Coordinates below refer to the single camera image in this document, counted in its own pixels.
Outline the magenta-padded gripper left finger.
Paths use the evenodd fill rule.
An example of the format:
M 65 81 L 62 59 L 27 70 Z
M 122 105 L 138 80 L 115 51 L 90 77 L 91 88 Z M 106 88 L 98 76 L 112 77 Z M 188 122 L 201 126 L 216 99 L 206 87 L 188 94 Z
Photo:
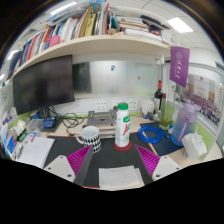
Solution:
M 93 156 L 92 146 L 86 146 L 70 154 L 59 155 L 44 170 L 82 186 Z

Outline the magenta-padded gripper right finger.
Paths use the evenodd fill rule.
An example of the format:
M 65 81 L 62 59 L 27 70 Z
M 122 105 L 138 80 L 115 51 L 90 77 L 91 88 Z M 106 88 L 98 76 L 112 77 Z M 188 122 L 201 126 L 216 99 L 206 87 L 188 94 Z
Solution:
M 136 145 L 136 149 L 153 181 L 181 170 L 181 167 L 167 155 L 158 156 L 139 145 Z

